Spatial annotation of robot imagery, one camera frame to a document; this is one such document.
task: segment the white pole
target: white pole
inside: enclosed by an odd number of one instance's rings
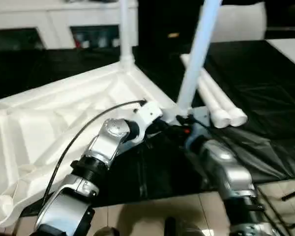
[[[221,2],[222,0],[206,0],[200,14],[191,48],[190,62],[184,74],[177,101],[183,111],[191,107]]]
[[[189,63],[189,55],[182,54],[181,60],[185,67],[187,67]],[[225,128],[231,123],[231,117],[221,108],[220,104],[215,99],[214,94],[210,91],[208,85],[205,83],[205,76],[207,76],[207,72],[203,69],[201,70],[200,77],[198,78],[199,95],[210,112],[211,120],[214,126],[216,128]]]
[[[130,44],[130,30],[129,30],[129,8],[128,0],[119,0],[120,3],[120,63],[124,70],[129,70],[134,64],[134,58],[132,55],[132,48]]]

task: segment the white tube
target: white tube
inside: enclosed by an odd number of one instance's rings
[[[120,34],[120,63],[124,70],[128,71],[134,64],[134,58],[132,55],[132,48],[130,44],[130,31],[129,31],[129,8],[128,0],[120,0],[120,24],[119,24],[119,34]]]
[[[225,128],[228,126],[231,122],[230,116],[220,107],[220,104],[215,100],[206,83],[204,83],[204,80],[200,78],[198,91],[206,107],[210,111],[210,117],[214,126],[216,128]]]
[[[202,78],[217,102],[221,105],[221,108],[230,115],[231,126],[237,127],[245,124],[248,119],[247,115],[242,111],[242,109],[235,106],[225,92],[204,69],[202,70]]]
[[[206,0],[200,14],[191,49],[190,63],[185,72],[177,101],[183,111],[190,108],[195,95],[221,2],[222,0]]]

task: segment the table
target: table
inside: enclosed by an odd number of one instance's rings
[[[184,74],[179,55],[188,53],[190,45],[176,52],[158,52],[157,57],[152,50],[134,50],[136,64],[175,101]],[[116,49],[0,53],[0,98],[116,62],[118,55]],[[295,124],[295,64],[267,42],[254,41],[212,44],[205,67],[248,114],[249,122],[243,127],[219,132],[236,147],[254,182],[295,178],[295,126],[290,122],[292,117]],[[287,80],[291,74],[293,80]],[[294,92],[286,96],[281,93],[283,89]],[[193,106],[199,105],[202,101],[196,95]],[[149,145],[139,145],[116,159],[106,188],[101,190],[94,206],[214,188],[202,189],[201,181],[183,153],[160,134],[149,140]],[[37,214],[37,206],[27,207],[22,215]]]
[[[270,39],[267,42],[295,63],[295,38]]]

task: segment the black tablecloth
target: black tablecloth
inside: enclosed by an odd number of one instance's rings
[[[135,49],[136,64],[176,101],[184,74],[179,52]],[[0,53],[0,98],[118,61],[118,50]],[[265,41],[212,44],[205,64],[249,117],[219,130],[256,183],[295,178],[295,65]],[[196,94],[193,106],[202,102]],[[116,159],[96,206],[199,193],[201,177],[162,134]],[[37,213],[29,206],[23,215]]]

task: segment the black cable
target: black cable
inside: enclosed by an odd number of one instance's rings
[[[206,125],[204,125],[201,121],[197,120],[194,118],[193,115],[189,115],[188,118],[186,119],[187,122],[195,122],[195,123],[198,123],[199,125],[201,125],[208,133],[210,133],[212,136],[215,136],[220,142],[222,142],[227,148],[229,148],[235,156],[238,156],[238,153],[234,150],[234,148],[228,144],[226,142],[226,140],[219,134],[217,134],[213,129],[211,129],[210,127],[207,127]],[[265,194],[259,189],[259,192],[262,194],[262,196],[264,197]],[[265,211],[263,211],[265,217],[268,219],[268,221],[270,222],[270,224],[272,225],[272,227],[281,235],[281,236],[284,236],[284,234],[282,233],[282,231],[276,226],[276,224],[274,223],[274,221],[272,219],[270,219],[270,217],[266,214]],[[286,223],[284,222],[284,220],[281,218],[281,216],[279,215],[278,219],[280,220],[283,228],[287,231],[288,235],[289,236],[292,236],[288,226],[286,225]]]
[[[64,159],[64,156],[67,154],[69,148],[72,146],[72,144],[75,142],[75,140],[80,136],[80,134],[83,133],[83,131],[90,125],[92,124],[95,120],[97,120],[98,118],[100,118],[101,116],[103,116],[104,114],[114,110],[114,109],[117,109],[119,107],[123,107],[123,106],[126,106],[126,105],[130,105],[130,104],[134,104],[134,103],[139,103],[140,105],[144,105],[146,103],[145,100],[136,100],[136,101],[131,101],[131,102],[125,102],[125,103],[121,103],[119,105],[116,105],[116,106],[113,106],[103,112],[101,112],[100,114],[96,115],[95,117],[93,117],[91,120],[89,120],[83,127],[82,129],[80,129],[80,131],[74,136],[74,138],[71,140],[71,142],[68,144],[68,146],[65,148],[65,150],[63,151],[63,153],[61,154],[61,157],[58,161],[58,163],[56,164],[55,166],[55,169],[54,169],[54,172],[49,180],[49,183],[47,185],[47,188],[46,188],[46,191],[44,193],[44,196],[43,196],[43,201],[42,201],[42,204],[41,204],[41,208],[43,208],[43,206],[45,205],[46,201],[47,201],[47,197],[48,197],[48,194],[49,194],[49,191],[53,185],[53,182],[55,180],[55,177],[56,177],[56,174],[58,172],[58,169],[60,167],[60,164],[61,162],[63,161]]]
[[[275,224],[281,225],[282,223],[277,221],[275,222]],[[295,223],[287,223],[287,226],[289,227],[289,229],[295,229]]]

